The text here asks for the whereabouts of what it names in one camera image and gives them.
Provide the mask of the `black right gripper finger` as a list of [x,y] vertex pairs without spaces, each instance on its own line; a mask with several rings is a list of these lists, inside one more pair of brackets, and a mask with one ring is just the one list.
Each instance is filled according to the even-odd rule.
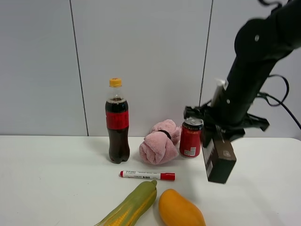
[[231,138],[231,130],[229,129],[223,129],[221,126],[216,125],[216,133],[219,140],[221,140],[223,143],[230,142]]

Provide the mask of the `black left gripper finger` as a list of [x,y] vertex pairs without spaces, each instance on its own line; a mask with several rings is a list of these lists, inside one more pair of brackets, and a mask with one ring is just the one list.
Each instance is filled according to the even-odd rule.
[[215,124],[205,122],[202,132],[202,146],[206,148],[211,140],[215,139],[216,136],[217,126]]

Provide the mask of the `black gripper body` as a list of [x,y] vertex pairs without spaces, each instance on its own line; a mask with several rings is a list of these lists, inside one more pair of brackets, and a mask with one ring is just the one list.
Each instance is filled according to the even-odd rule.
[[245,135],[245,129],[257,128],[265,131],[269,127],[269,122],[265,118],[261,118],[252,114],[245,113],[238,122],[228,122],[226,119],[216,116],[214,109],[208,105],[202,106],[186,106],[183,116],[187,118],[202,119],[205,123],[211,123],[221,126],[223,129],[231,130],[230,141],[239,139]]

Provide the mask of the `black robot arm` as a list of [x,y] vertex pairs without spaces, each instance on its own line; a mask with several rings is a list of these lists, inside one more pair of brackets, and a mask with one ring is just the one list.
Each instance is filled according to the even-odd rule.
[[269,122],[248,113],[256,98],[268,99],[261,92],[276,63],[301,46],[301,3],[276,2],[271,14],[248,20],[238,31],[236,58],[225,82],[216,88],[212,99],[201,106],[187,106],[184,118],[204,122],[201,143],[207,147],[215,136],[233,141],[248,128],[265,131]]

